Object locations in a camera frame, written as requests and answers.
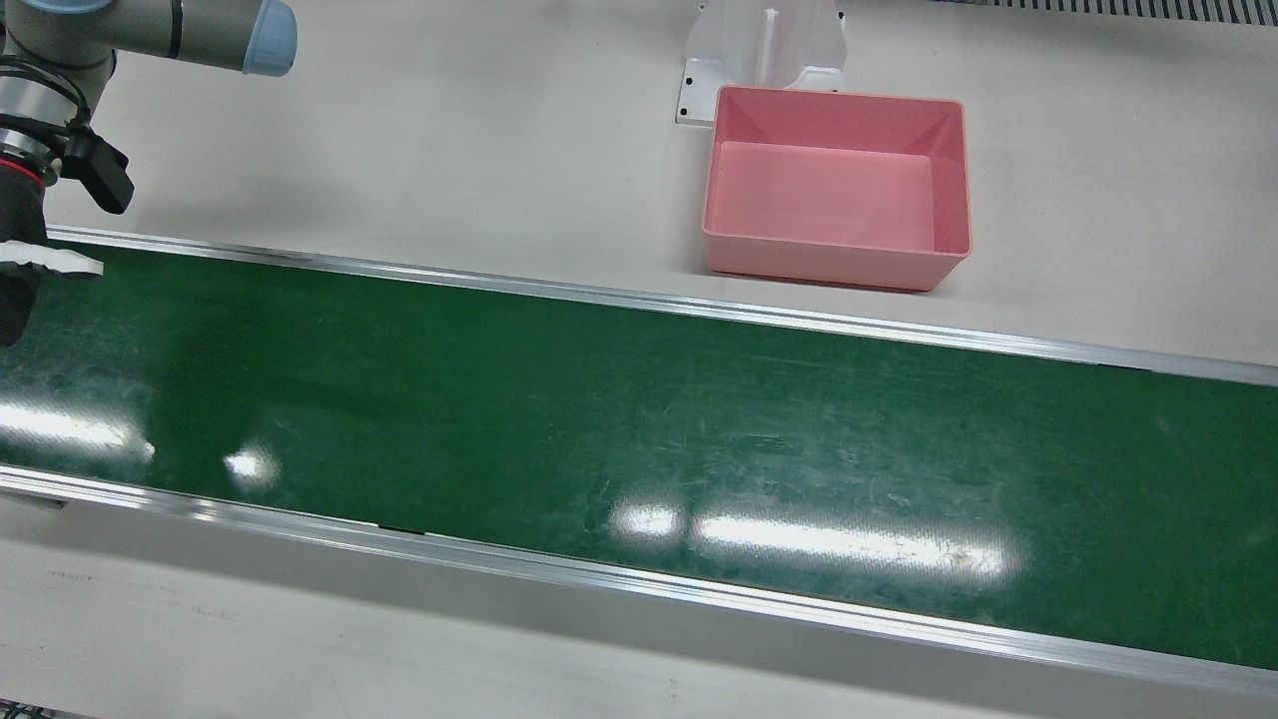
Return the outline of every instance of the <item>pink plastic tray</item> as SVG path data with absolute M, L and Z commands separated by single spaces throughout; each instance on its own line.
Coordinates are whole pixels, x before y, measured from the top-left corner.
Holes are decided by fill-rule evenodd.
M 720 272 L 930 290 L 971 250 L 962 106 L 725 87 L 703 227 Z

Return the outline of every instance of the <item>white tabletop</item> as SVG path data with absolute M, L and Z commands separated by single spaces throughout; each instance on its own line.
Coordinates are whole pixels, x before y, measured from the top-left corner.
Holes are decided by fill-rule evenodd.
M 693 1 L 294 5 L 284 79 L 123 57 L 134 204 L 50 221 L 1278 365 L 1272 28 L 847 3 L 846 89 L 966 106 L 974 252 L 895 294 L 705 269 Z

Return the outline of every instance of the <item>green conveyor belt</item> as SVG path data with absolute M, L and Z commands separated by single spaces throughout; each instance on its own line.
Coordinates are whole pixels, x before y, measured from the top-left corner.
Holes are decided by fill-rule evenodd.
M 3 464 L 1278 669 L 1278 390 L 93 253 Z

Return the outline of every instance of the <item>white mounting bracket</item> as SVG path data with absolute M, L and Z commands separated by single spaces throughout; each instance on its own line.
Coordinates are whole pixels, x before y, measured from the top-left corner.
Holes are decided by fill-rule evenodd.
M 847 40 L 835 0 L 708 0 L 688 36 L 675 121 L 714 124 L 725 84 L 838 89 Z

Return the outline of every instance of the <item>blue joint cap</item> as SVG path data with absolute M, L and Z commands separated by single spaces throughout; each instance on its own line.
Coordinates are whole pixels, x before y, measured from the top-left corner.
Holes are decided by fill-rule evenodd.
M 244 51 L 244 74 L 284 77 L 296 56 L 298 19 L 293 9 L 280 0 L 262 0 Z
M 111 4 L 111 0 L 22 0 L 37 10 L 55 13 L 59 15 L 83 15 L 101 10 Z

